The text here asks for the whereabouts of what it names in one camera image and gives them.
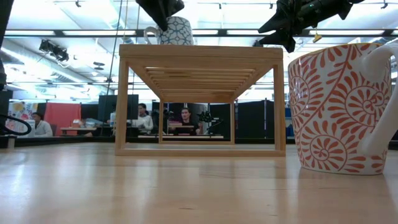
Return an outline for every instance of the dark shirt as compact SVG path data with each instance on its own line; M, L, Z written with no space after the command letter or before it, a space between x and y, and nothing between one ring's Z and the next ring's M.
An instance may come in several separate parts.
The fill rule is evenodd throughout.
M175 128L174 135L179 135L179 134L189 134L192 136L197 135L197 129L199 128L197 124L193 124L192 122L184 123L183 121L181 123L182 126L193 126L193 128Z

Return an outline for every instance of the wooden stand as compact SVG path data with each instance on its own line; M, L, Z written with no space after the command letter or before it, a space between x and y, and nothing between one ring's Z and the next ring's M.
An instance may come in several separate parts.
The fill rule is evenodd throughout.
M285 155L283 51L262 47L182 45L120 45L116 106L116 155L138 155L125 149L129 68L160 98L160 144L234 144L235 99L274 69L275 150L264 156ZM230 142L163 141L164 103L229 103Z

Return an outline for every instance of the blue patterned mug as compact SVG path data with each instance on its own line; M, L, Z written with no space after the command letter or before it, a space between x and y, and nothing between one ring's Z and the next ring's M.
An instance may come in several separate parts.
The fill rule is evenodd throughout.
M148 44L148 32L155 34L157 44L194 45L191 24L187 19L178 16L166 18L167 30L160 27L147 27L144 31L144 38Z

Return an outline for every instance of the orange patterned mug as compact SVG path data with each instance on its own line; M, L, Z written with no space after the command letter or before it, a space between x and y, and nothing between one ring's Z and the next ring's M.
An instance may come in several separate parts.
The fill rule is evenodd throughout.
M290 107L302 167L340 174L383 172L388 143L398 129L392 55L398 58L397 44L348 44L289 64Z

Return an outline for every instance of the red partition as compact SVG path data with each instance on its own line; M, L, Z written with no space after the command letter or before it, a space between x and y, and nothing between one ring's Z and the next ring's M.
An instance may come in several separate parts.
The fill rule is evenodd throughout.
M50 124L57 125L55 136L60 136L60 128L70 127L74 119L81 119L81 105L74 103L47 103L44 120Z

